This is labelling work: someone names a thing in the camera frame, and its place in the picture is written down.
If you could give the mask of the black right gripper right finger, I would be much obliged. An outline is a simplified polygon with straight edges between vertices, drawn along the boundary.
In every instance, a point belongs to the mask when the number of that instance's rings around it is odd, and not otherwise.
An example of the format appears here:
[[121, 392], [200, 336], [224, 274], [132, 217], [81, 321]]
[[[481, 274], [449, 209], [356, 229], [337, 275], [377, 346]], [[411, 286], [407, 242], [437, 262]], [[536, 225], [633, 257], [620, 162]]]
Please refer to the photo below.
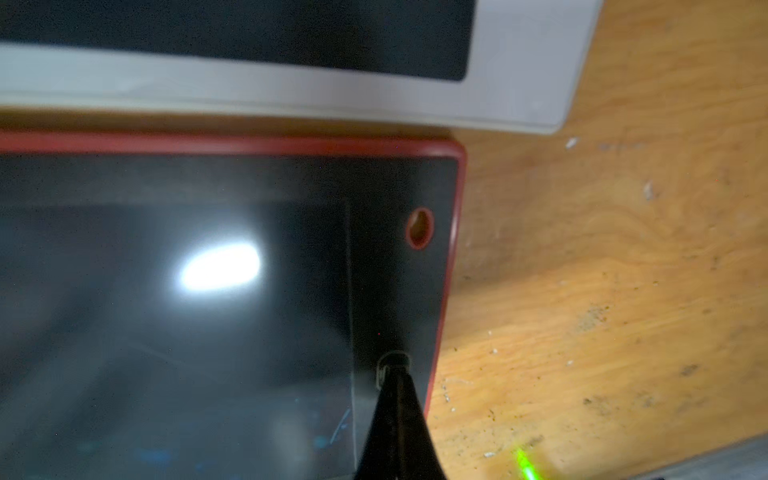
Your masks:
[[419, 403], [413, 379], [395, 371], [396, 470], [398, 479], [446, 479]]

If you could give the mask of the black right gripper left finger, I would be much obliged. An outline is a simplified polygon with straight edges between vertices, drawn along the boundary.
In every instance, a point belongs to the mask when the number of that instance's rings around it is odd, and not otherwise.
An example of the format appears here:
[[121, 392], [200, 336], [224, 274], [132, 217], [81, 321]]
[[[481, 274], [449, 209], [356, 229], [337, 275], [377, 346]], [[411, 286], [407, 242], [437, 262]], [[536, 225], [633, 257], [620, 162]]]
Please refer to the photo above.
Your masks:
[[397, 479], [399, 370], [388, 368], [355, 479]]

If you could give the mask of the red drawing tablet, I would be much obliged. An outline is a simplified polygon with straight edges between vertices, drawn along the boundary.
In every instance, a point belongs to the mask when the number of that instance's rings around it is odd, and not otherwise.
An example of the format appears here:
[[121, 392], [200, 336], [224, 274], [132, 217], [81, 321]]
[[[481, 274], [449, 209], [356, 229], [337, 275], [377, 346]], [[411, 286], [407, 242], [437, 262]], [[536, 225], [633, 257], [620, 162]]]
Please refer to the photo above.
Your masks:
[[5, 479], [355, 479], [388, 368], [426, 420], [466, 153], [5, 131]]

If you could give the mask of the white drawing tablet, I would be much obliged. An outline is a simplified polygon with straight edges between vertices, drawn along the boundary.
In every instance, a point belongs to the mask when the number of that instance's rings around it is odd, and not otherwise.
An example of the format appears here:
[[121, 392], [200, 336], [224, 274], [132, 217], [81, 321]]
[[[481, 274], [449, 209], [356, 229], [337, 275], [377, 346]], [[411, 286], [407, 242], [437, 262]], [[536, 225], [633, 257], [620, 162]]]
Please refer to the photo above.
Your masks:
[[598, 1], [5, 1], [15, 108], [550, 134]]

